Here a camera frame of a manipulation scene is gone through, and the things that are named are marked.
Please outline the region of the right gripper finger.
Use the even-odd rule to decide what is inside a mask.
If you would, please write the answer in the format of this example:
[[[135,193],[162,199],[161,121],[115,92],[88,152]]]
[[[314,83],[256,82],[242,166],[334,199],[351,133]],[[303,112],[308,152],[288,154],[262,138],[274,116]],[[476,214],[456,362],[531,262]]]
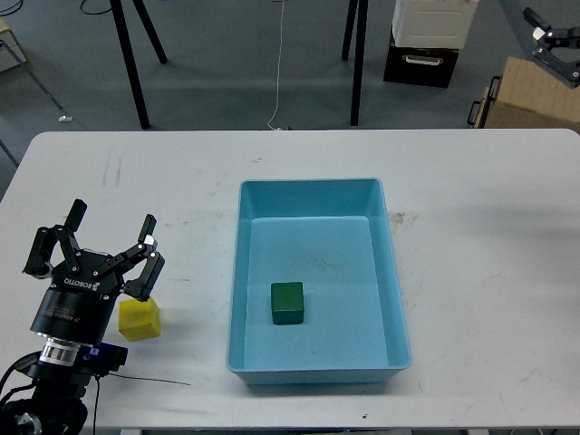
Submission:
[[[523,11],[525,21],[534,31],[536,42],[532,55],[534,61],[568,87],[579,86],[579,61],[565,61],[555,53],[556,49],[579,49],[579,27],[553,28],[530,7]]]

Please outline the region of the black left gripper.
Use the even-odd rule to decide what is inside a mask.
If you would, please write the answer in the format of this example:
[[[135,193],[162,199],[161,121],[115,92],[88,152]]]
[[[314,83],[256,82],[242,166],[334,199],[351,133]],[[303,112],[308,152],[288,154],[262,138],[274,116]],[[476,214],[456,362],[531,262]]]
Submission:
[[[51,285],[33,319],[32,332],[62,341],[98,346],[120,292],[147,302],[165,259],[157,250],[157,241],[153,237],[157,220],[151,214],[144,219],[137,243],[114,258],[81,250],[75,233],[86,210],[87,204],[77,198],[63,224],[39,227],[23,272],[39,279],[51,276]],[[51,259],[56,245],[60,246],[63,261],[53,267]],[[141,261],[145,264],[139,276],[123,282],[123,275]],[[99,275],[98,269],[106,262],[110,273]]]

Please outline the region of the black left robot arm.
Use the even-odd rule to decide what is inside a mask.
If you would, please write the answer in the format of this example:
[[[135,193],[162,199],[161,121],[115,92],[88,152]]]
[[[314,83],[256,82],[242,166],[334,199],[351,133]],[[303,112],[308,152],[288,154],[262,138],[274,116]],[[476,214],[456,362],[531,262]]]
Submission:
[[[78,434],[89,412],[82,398],[90,381],[116,372],[126,348],[102,338],[120,295],[145,303],[165,260],[153,236],[156,219],[147,215],[137,242],[115,256],[79,247],[75,233],[87,206],[76,199],[61,225],[39,227],[24,273],[50,279],[31,330],[43,349],[14,362],[13,372],[30,378],[28,399],[15,387],[1,399],[1,431],[7,434]]]

